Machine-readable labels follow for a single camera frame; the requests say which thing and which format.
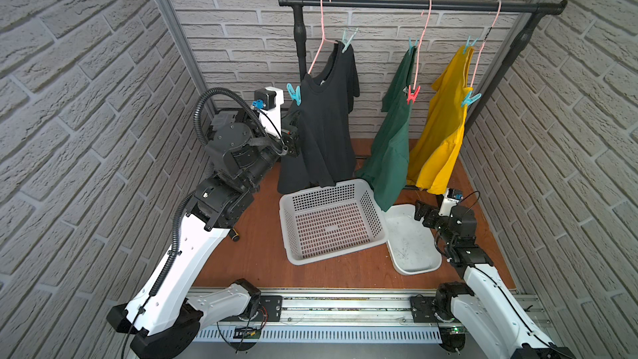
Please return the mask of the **black t-shirt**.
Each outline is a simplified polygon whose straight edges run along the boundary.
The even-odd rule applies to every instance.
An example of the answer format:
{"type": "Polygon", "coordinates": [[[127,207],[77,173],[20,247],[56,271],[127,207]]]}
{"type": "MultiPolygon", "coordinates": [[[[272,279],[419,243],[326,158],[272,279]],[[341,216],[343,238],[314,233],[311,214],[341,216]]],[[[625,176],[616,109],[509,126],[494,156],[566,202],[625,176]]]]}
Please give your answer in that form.
{"type": "Polygon", "coordinates": [[[353,48],[334,44],[324,70],[307,74],[300,89],[301,103],[287,112],[296,119],[300,154],[281,159],[277,191],[283,195],[352,179],[357,164],[349,130],[349,114],[360,96],[353,48]]]}

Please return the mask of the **white perforated laundry basket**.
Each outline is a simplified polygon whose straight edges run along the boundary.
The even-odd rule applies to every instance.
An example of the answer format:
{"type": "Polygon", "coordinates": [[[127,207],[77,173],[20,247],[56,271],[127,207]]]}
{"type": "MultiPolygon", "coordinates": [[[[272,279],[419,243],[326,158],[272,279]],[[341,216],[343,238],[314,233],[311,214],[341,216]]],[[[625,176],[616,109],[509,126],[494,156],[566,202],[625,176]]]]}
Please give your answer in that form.
{"type": "Polygon", "coordinates": [[[384,212],[362,179],[282,196],[282,239],[290,263],[301,266],[385,244],[384,212]]]}

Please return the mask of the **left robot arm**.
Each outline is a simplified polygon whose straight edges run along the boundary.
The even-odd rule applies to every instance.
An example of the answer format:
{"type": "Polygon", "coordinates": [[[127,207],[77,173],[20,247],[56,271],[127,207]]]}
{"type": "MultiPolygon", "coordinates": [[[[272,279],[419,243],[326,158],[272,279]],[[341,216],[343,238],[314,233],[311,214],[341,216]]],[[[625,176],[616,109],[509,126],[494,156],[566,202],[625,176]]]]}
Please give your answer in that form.
{"type": "Polygon", "coordinates": [[[111,327],[125,336],[122,358],[174,358],[202,328],[228,317],[251,322],[268,316],[260,290],[245,279],[198,298],[189,290],[218,245],[226,238],[238,239],[234,226],[254,202],[264,177],[280,158],[293,153],[282,132],[283,103],[282,89],[274,87],[257,90],[252,103],[227,88],[211,88],[199,98],[194,131],[214,172],[178,204],[169,249],[144,287],[107,315],[111,327]],[[229,123],[209,136],[202,111],[219,95],[234,100],[249,121],[229,123]]]}

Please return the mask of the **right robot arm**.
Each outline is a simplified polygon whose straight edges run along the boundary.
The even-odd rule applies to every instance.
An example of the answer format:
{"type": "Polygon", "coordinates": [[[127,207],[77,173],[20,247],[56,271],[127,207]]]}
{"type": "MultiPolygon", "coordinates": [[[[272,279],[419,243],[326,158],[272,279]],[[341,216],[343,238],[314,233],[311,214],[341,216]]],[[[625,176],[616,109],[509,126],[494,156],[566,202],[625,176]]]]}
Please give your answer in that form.
{"type": "Polygon", "coordinates": [[[461,277],[440,284],[432,307],[442,322],[457,321],[488,358],[573,358],[533,322],[507,289],[492,259],[476,242],[474,211],[451,206],[440,210],[415,203],[416,221],[435,231],[435,248],[461,277]]]}

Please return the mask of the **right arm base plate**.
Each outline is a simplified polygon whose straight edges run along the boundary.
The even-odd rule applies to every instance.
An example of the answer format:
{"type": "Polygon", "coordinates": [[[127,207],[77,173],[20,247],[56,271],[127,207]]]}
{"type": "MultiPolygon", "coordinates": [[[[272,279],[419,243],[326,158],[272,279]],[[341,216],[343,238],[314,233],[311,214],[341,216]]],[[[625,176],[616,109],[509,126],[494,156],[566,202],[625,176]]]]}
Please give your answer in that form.
{"type": "Polygon", "coordinates": [[[410,310],[414,323],[450,323],[455,320],[436,305],[434,297],[418,294],[410,297],[410,310]]]}

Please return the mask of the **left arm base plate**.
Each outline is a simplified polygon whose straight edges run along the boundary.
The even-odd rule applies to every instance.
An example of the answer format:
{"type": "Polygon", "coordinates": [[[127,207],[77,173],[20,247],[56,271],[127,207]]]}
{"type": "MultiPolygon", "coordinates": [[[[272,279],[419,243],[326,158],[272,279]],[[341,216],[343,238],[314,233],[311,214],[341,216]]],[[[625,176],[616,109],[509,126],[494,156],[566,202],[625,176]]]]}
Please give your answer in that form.
{"type": "Polygon", "coordinates": [[[250,321],[251,323],[262,322],[263,320],[266,320],[266,322],[279,322],[282,315],[282,301],[282,295],[262,295],[259,301],[250,301],[247,308],[244,309],[241,314],[229,317],[229,320],[250,321]]]}

